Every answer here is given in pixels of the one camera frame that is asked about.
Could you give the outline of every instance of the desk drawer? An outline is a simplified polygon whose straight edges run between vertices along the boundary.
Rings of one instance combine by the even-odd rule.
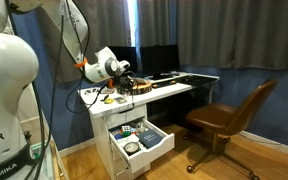
[[[174,148],[174,134],[166,134],[158,127],[154,126],[152,123],[147,121],[146,119],[142,119],[142,122],[146,125],[148,129],[155,131],[158,135],[160,135],[163,139],[153,147],[149,149],[142,149],[135,154],[129,156],[124,149],[120,146],[120,144],[116,141],[113,134],[109,132],[111,142],[115,144],[119,153],[121,153],[122,157],[129,164],[132,173],[141,169],[142,167],[148,165],[155,159],[159,158],[163,154],[167,153],[171,149]]]
[[[146,105],[138,106],[127,111],[125,113],[113,114],[106,117],[107,128],[111,129],[113,127],[125,124],[127,122],[133,121],[134,119],[146,117]]]

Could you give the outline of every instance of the open drawer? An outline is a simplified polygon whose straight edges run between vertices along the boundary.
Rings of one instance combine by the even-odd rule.
[[[166,152],[174,148],[174,134],[173,133],[170,135],[166,134],[165,132],[163,132],[158,127],[154,126],[152,123],[150,123],[146,119],[142,119],[142,122],[146,125],[148,129],[153,130],[158,135],[160,135],[163,139],[158,144],[154,145],[153,147],[149,149],[142,149],[130,156],[124,151],[124,149],[116,141],[113,134],[109,132],[112,143],[115,144],[119,153],[129,164],[132,173],[143,168],[144,166],[148,165],[149,163],[151,163],[158,157],[162,156],[163,154],[165,154]]]

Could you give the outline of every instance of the chair seat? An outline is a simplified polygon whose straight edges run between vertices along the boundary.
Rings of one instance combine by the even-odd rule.
[[[221,103],[211,103],[204,107],[193,109],[186,115],[185,119],[190,124],[226,135],[226,122],[235,111],[235,107]]]

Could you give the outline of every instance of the desk surface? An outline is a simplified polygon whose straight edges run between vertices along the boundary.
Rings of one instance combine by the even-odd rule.
[[[207,76],[207,75],[201,75],[201,74],[194,74],[194,75],[219,79],[219,77],[216,77],[216,76]],[[193,89],[191,85],[177,83],[177,84],[173,84],[170,86],[152,89],[152,91],[142,94],[142,95],[135,95],[133,97],[124,96],[127,102],[123,104],[118,104],[115,101],[112,104],[105,104],[101,100],[105,97],[106,94],[100,94],[97,99],[97,102],[91,108],[89,108],[89,113],[92,118],[99,118],[101,116],[110,115],[110,114],[114,114],[114,113],[118,113],[121,111],[131,109],[133,107],[132,103],[134,103],[134,106],[139,106],[139,105],[146,104],[148,102],[152,102],[152,101],[162,99],[168,96],[172,96],[178,93],[189,91],[191,89]],[[86,104],[91,104],[96,97],[96,93],[85,93],[86,90],[88,89],[81,90],[80,95]],[[122,97],[122,95],[116,93],[115,91],[115,93],[110,94],[109,97],[116,98],[116,97]]]

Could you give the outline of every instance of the blue wall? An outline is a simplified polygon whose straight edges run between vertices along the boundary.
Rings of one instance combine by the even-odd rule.
[[[239,106],[267,78],[277,78],[276,88],[246,131],[288,145],[288,70],[184,68],[188,72],[219,76],[213,100],[232,106]]]
[[[49,120],[53,82],[34,12],[24,16],[16,16],[15,20],[19,36],[33,47],[39,57],[40,70],[36,83],[42,108],[47,120]],[[188,72],[219,76],[221,79],[215,88],[213,100],[233,106],[238,106],[248,93],[265,79],[276,77],[279,80],[278,85],[247,131],[288,145],[288,70],[216,69],[189,66],[184,68]],[[88,113],[73,114],[65,106],[66,97],[76,83],[68,82],[58,85],[55,100],[53,137],[59,150],[93,137]],[[84,105],[80,104],[80,99],[76,93],[70,99],[69,104],[77,111],[84,109]]]

